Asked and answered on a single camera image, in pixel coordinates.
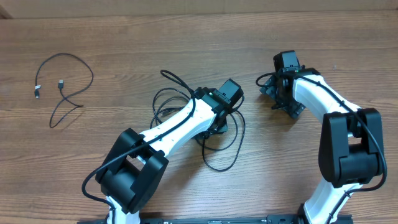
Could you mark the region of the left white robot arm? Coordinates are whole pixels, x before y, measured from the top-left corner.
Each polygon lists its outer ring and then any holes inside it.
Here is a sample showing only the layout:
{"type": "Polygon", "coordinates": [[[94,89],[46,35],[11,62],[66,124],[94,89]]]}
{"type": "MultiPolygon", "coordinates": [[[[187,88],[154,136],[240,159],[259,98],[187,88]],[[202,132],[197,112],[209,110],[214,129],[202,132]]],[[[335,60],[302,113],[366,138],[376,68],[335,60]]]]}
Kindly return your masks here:
{"type": "Polygon", "coordinates": [[[154,128],[123,131],[95,175],[109,204],[107,223],[139,223],[139,210],[157,190],[171,153],[197,136],[223,133],[243,98],[232,79],[219,89],[197,88],[185,107],[154,128]]]}

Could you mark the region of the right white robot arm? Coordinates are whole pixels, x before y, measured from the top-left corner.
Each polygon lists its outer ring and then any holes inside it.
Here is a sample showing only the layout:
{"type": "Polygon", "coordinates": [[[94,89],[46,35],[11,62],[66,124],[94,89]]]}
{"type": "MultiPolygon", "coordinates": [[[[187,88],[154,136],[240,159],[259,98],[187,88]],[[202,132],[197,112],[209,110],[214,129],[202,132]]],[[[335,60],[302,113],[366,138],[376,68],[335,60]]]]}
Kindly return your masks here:
{"type": "Polygon", "coordinates": [[[333,90],[314,68],[300,64],[295,51],[273,57],[274,72],[260,86],[273,109],[296,119],[308,109],[322,124],[318,165],[322,178],[295,215],[269,215],[276,223],[352,223],[340,215],[356,192],[380,189],[387,179],[381,114],[362,109],[333,90]]]}

